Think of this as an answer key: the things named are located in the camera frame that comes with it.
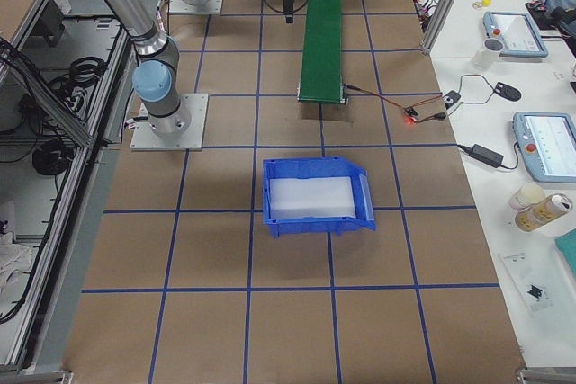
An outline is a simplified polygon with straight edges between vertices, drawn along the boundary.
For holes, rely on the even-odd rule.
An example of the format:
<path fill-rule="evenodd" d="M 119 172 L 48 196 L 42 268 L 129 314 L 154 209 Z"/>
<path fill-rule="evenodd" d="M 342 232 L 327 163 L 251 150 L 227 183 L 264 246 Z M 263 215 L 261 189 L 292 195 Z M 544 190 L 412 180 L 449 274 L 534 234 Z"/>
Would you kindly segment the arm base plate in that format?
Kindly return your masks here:
<path fill-rule="evenodd" d="M 200 151 L 208 111 L 208 94 L 180 94 L 179 109 L 165 118 L 150 117 L 144 103 L 134 123 L 130 149 L 136 151 Z"/>
<path fill-rule="evenodd" d="M 168 6 L 172 15 L 211 15 L 221 13 L 223 0 L 170 0 Z"/>

